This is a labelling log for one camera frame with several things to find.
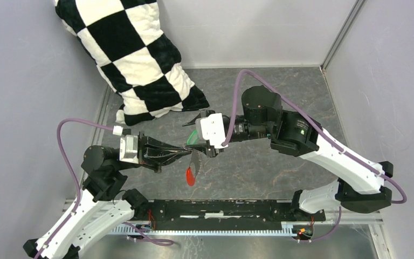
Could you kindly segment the small green object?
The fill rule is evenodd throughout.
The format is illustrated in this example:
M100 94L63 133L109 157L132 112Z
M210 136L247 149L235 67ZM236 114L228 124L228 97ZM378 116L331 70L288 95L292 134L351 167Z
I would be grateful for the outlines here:
M187 145L194 145L198 140L198 135L197 135L197 131L194 130L190 136L188 137L186 144Z

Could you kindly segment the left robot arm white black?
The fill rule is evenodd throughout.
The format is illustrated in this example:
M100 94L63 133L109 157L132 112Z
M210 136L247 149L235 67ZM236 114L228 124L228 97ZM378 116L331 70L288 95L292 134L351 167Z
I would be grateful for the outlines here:
M42 237L27 240L30 258L80 258L118 225L141 220L150 212L148 199L137 189L123 190L125 169L144 167L159 173L163 166L190 155L191 150L125 130L119 148L91 146L84 153L83 184L75 180L77 197Z

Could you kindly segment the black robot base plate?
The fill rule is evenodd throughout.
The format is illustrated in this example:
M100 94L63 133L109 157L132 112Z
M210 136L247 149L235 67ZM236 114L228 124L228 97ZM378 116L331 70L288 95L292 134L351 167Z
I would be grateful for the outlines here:
M279 230L283 222L322 222L326 216L284 200L153 200L133 219L155 223L156 230Z

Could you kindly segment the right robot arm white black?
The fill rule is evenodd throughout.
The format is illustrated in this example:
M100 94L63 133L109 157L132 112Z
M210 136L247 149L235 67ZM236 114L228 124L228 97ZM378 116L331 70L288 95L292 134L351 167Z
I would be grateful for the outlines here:
M191 120L201 144L191 145L209 157L224 149L224 141L241 142L268 138L270 147L284 155L313 162L337 179L325 186L298 190L290 214L304 220L323 209L342 207L356 213L372 213L391 205L392 191L384 185L394 166L372 162L335 140L317 121L282 108L277 93L254 86L241 96L243 113L227 116L213 110Z

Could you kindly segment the metal key holder red handle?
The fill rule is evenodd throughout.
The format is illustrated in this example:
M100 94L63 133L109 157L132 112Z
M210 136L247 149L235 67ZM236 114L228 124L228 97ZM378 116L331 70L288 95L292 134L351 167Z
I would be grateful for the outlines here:
M185 171L185 179L188 186L194 186L198 173L203 169L203 159L200 151L191 152L190 163Z

